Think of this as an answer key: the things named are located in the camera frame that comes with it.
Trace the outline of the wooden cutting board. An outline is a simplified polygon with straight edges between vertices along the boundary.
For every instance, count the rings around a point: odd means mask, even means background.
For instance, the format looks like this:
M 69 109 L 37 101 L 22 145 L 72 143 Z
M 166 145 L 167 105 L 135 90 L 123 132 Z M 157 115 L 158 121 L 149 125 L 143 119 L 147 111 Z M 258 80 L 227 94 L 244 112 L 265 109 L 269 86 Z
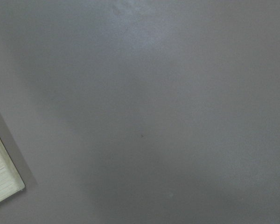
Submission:
M 0 139 L 0 203 L 25 188 L 25 184 Z

